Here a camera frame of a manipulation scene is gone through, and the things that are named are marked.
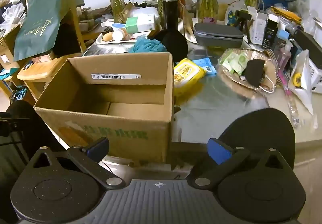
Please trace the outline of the black neck pillow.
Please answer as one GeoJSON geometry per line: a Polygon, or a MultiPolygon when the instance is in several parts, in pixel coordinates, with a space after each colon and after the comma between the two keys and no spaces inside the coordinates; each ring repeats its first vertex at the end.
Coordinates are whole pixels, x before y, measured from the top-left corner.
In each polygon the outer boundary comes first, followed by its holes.
{"type": "Polygon", "coordinates": [[[172,54],[173,61],[179,63],[188,55],[187,41],[178,30],[162,30],[157,32],[153,39],[160,41],[166,50],[172,54]]]}

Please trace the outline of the teal mesh bath loofah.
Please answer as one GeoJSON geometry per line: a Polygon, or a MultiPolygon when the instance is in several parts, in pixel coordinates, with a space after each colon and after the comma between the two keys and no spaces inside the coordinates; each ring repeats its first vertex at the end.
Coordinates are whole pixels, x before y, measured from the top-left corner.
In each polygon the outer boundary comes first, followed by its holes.
{"type": "Polygon", "coordinates": [[[137,37],[137,40],[128,53],[167,52],[166,47],[156,39],[149,39],[145,36],[137,37]]]}

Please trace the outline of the brown cardboard box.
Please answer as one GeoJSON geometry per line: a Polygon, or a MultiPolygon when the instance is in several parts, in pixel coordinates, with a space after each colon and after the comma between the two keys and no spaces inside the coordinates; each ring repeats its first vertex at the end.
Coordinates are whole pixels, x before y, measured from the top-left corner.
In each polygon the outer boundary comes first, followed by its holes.
{"type": "Polygon", "coordinates": [[[34,108],[69,146],[86,146],[104,137],[111,156],[165,162],[173,118],[172,55],[69,58],[34,108]]]}

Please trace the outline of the woven basket tray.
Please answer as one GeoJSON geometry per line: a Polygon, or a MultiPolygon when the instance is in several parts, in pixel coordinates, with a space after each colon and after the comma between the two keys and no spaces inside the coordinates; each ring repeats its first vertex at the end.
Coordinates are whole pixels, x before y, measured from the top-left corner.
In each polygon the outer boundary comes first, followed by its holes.
{"type": "Polygon", "coordinates": [[[260,51],[252,49],[227,49],[219,58],[218,65],[219,70],[223,71],[226,77],[235,83],[260,92],[273,93],[275,91],[277,79],[276,62],[260,51]],[[252,59],[265,61],[264,76],[261,79],[259,88],[250,85],[242,75],[247,62],[252,59]]]}

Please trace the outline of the black face mask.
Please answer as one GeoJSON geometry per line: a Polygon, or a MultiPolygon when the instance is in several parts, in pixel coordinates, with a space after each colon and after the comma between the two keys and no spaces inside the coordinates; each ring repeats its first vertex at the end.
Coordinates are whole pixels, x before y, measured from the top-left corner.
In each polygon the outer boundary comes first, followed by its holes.
{"type": "Polygon", "coordinates": [[[247,62],[245,70],[242,75],[248,83],[256,88],[259,88],[261,79],[264,76],[265,61],[260,59],[252,59],[247,62]]]}

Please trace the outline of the yellow wet wipes pack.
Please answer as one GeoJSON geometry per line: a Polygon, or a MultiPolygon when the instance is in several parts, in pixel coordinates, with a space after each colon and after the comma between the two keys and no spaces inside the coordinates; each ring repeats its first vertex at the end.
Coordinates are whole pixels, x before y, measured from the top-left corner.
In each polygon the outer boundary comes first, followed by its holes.
{"type": "Polygon", "coordinates": [[[187,93],[205,74],[205,70],[191,60],[181,60],[173,69],[174,96],[187,93]]]}

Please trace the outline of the blue wipes pack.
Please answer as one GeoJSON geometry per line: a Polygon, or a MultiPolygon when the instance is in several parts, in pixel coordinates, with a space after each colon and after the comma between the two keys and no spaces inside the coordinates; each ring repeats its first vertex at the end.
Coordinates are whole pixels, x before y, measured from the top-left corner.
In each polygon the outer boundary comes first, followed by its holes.
{"type": "Polygon", "coordinates": [[[215,67],[213,66],[211,60],[209,57],[198,59],[198,60],[192,60],[193,63],[201,67],[205,71],[206,76],[216,76],[217,71],[215,67]]]}

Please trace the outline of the wooden chair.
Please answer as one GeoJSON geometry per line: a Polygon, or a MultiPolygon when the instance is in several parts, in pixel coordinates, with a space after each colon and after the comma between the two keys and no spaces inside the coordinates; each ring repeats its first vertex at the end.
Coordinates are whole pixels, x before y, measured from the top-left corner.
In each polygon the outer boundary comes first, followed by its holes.
{"type": "Polygon", "coordinates": [[[78,57],[86,50],[76,12],[76,0],[69,0],[69,11],[62,19],[54,47],[39,55],[17,62],[23,66],[17,77],[23,81],[32,96],[38,99],[44,87],[69,57],[78,57]]]}

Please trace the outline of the yellow tape measure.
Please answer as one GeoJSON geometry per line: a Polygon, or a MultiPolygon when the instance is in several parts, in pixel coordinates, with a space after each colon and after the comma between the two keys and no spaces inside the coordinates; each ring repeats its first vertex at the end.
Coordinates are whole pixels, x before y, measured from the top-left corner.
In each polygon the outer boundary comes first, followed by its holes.
{"type": "Polygon", "coordinates": [[[297,88],[301,88],[301,73],[295,73],[293,75],[293,85],[297,88]]]}

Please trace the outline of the white plastic tray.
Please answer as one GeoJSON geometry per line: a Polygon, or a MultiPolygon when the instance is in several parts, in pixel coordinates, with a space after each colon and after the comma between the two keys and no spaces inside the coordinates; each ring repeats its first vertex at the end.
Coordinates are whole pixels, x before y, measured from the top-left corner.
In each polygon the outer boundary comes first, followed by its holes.
{"type": "Polygon", "coordinates": [[[136,38],[131,38],[129,36],[126,36],[122,41],[120,42],[115,42],[114,40],[111,41],[111,42],[104,42],[102,41],[102,33],[97,37],[96,39],[96,44],[99,44],[99,45],[105,45],[105,44],[122,44],[122,43],[135,43],[137,41],[136,38]]]}

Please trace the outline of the pink soap bottle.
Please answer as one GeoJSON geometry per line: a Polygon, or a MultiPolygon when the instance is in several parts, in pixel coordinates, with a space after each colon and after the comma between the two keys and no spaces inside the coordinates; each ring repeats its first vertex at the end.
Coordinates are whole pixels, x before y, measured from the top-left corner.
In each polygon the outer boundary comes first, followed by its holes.
{"type": "Polygon", "coordinates": [[[292,43],[287,41],[285,46],[279,49],[276,59],[277,59],[278,68],[280,70],[284,70],[285,66],[287,65],[287,62],[291,57],[290,51],[292,47],[293,47],[292,43]]]}

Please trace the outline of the grey zip hard case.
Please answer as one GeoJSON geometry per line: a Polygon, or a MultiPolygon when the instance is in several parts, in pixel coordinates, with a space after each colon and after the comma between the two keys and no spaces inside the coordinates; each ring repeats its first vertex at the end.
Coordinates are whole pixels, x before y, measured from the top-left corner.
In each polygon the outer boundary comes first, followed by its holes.
{"type": "Polygon", "coordinates": [[[196,23],[194,36],[204,47],[240,48],[244,34],[236,27],[215,23],[196,23]]]}

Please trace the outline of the white round jar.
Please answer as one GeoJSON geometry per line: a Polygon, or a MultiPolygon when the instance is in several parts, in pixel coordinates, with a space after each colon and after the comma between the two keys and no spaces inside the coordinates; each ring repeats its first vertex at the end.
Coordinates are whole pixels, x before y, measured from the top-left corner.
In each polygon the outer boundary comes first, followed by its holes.
{"type": "Polygon", "coordinates": [[[125,28],[120,28],[118,30],[113,31],[112,38],[115,42],[122,41],[127,36],[127,31],[125,28]]]}

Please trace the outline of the green white tissue box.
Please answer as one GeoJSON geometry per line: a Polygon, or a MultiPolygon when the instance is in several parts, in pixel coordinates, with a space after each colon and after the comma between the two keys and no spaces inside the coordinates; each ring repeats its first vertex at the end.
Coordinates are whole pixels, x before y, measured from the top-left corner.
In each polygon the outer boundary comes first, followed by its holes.
{"type": "Polygon", "coordinates": [[[154,14],[144,14],[141,16],[129,17],[125,23],[125,29],[129,34],[153,31],[155,27],[156,24],[154,14]]]}

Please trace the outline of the green paper bag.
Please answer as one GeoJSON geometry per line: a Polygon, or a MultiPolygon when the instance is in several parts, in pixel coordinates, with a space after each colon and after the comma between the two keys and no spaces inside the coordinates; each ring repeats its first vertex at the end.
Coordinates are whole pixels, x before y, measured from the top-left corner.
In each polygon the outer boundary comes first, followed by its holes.
{"type": "Polygon", "coordinates": [[[69,0],[27,0],[27,3],[27,15],[15,39],[15,61],[51,50],[60,23],[70,9],[69,0]]]}

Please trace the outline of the black thermos bottle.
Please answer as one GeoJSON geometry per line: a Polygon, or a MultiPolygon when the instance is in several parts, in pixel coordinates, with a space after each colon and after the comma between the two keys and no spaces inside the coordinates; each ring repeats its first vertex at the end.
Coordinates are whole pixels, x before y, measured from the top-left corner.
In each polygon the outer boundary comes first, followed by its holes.
{"type": "Polygon", "coordinates": [[[164,28],[169,31],[176,31],[178,27],[178,2],[179,0],[162,0],[164,28]]]}

